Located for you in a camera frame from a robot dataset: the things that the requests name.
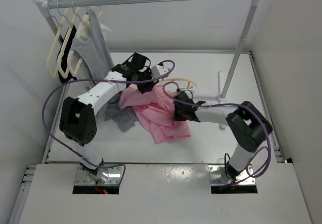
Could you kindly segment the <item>beige plastic hanger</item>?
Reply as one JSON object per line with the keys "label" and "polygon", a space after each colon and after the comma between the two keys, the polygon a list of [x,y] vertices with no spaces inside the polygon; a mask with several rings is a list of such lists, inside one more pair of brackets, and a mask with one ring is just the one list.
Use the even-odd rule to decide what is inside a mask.
{"label": "beige plastic hanger", "polygon": [[173,82],[174,85],[178,86],[179,90],[170,91],[169,94],[174,96],[180,91],[189,92],[190,96],[193,98],[193,89],[198,88],[195,81],[188,78],[163,78],[157,84],[156,87],[163,87],[169,82]]}

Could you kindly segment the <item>pink t shirt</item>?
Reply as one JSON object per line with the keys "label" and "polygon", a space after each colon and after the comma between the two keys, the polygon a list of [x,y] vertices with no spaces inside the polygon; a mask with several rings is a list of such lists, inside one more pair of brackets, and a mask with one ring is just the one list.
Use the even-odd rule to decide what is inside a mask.
{"label": "pink t shirt", "polygon": [[118,107],[132,107],[138,121],[151,133],[156,144],[191,137],[188,124],[174,120],[174,103],[164,94],[162,87],[154,87],[144,94],[137,88],[128,87],[122,91]]}

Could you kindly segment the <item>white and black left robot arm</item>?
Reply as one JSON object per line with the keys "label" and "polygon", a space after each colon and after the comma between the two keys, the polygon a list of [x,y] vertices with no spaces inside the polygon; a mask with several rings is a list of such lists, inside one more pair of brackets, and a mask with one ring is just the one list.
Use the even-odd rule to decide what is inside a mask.
{"label": "white and black left robot arm", "polygon": [[76,98],[67,97],[63,102],[59,129],[75,142],[76,151],[82,155],[82,168],[92,176],[98,175],[98,166],[103,164],[96,147],[90,144],[97,133],[98,111],[133,81],[148,80],[137,85],[143,94],[158,83],[157,77],[168,72],[161,63],[150,68],[147,61],[147,57],[134,53],[124,63],[114,66],[105,76],[105,82],[97,83]]}

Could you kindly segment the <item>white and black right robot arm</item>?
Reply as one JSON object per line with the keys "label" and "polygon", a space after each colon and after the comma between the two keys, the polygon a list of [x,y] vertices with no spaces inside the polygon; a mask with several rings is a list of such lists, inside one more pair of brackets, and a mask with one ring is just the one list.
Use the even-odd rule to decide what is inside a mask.
{"label": "white and black right robot arm", "polygon": [[195,103],[185,91],[179,91],[174,96],[174,105],[175,121],[209,122],[230,128],[237,147],[224,169],[225,176],[232,181],[247,168],[255,152],[273,131],[270,122],[249,101],[214,106],[205,101]]}

